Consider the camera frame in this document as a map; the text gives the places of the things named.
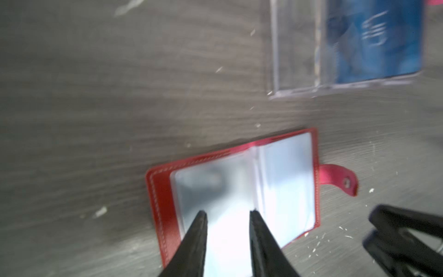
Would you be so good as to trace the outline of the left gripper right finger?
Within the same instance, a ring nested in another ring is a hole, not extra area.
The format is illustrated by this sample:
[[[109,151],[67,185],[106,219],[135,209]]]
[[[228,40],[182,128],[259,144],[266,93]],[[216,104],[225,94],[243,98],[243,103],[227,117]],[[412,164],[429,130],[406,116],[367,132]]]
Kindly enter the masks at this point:
[[[254,277],[300,277],[257,210],[250,212],[249,236]]]

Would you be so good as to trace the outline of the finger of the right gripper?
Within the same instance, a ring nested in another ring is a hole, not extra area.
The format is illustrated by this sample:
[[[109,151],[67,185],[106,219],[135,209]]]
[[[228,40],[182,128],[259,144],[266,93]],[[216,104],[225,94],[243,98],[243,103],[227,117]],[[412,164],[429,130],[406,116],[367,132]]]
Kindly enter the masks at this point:
[[[413,277],[410,267],[429,277],[443,275],[443,255],[412,235],[408,229],[442,239],[443,218],[437,215],[379,205],[370,214],[375,230],[363,247],[390,277]]]

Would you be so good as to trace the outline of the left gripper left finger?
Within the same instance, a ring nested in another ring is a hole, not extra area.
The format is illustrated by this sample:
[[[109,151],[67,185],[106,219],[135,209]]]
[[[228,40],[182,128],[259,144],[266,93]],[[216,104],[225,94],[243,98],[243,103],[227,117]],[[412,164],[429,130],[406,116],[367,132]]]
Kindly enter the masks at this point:
[[[203,277],[207,249],[208,217],[197,213],[172,260],[159,277]]]

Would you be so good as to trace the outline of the red leather card holder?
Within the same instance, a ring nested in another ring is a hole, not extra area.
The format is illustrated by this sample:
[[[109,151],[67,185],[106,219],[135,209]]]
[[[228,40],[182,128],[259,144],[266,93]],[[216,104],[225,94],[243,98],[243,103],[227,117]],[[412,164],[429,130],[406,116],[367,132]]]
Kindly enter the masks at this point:
[[[358,191],[353,171],[320,163],[314,128],[155,166],[145,179],[164,266],[198,212],[207,214],[206,277],[252,275],[252,210],[285,247],[320,225],[321,185]]]

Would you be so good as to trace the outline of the clear acrylic card box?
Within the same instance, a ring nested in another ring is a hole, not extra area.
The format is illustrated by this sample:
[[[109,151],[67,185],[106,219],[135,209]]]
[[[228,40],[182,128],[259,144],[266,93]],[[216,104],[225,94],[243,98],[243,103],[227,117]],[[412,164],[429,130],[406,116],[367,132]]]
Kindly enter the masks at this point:
[[[271,1],[271,99],[410,84],[426,1]]]

